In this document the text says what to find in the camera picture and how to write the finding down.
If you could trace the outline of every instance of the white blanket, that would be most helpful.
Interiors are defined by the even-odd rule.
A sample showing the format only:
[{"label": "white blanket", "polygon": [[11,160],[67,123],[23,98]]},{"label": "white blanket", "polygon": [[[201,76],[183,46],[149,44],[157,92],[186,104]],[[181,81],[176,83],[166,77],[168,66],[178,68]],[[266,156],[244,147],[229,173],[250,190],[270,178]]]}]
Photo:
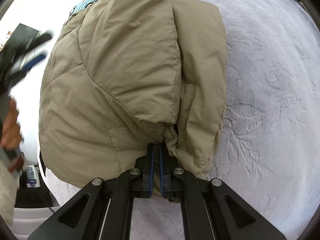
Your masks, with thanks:
[{"label": "white blanket", "polygon": [[[203,1],[219,8],[229,50],[228,109],[210,178],[295,240],[320,203],[320,33],[293,0]],[[47,176],[60,204],[77,190],[61,191]],[[135,200],[130,239],[183,238],[179,205]]]}]

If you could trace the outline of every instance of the silver bolt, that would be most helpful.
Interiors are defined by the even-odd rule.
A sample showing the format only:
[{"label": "silver bolt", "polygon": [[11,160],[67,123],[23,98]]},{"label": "silver bolt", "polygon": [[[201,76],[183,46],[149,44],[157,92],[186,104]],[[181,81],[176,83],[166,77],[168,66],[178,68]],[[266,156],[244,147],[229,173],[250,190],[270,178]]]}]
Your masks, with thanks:
[{"label": "silver bolt", "polygon": [[184,170],[183,168],[175,168],[173,172],[177,175],[181,175],[184,172]]},{"label": "silver bolt", "polygon": [[140,170],[138,168],[133,168],[130,170],[130,173],[132,175],[138,175],[140,173]]},{"label": "silver bolt", "polygon": [[102,183],[102,180],[99,178],[95,178],[92,180],[92,185],[99,186]]},{"label": "silver bolt", "polygon": [[220,179],[213,179],[211,183],[216,187],[220,187],[222,185],[222,181]]}]

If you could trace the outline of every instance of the mattress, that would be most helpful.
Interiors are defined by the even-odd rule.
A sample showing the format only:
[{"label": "mattress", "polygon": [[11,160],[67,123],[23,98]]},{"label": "mattress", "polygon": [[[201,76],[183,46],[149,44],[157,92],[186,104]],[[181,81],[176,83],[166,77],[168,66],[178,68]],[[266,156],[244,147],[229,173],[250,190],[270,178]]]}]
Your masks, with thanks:
[{"label": "mattress", "polygon": [[[228,44],[227,112],[208,178],[295,240],[320,203],[320,33],[293,0],[202,1],[219,8]],[[79,190],[50,170],[44,180],[60,204]],[[180,206],[135,200],[130,239],[184,239]]]}]

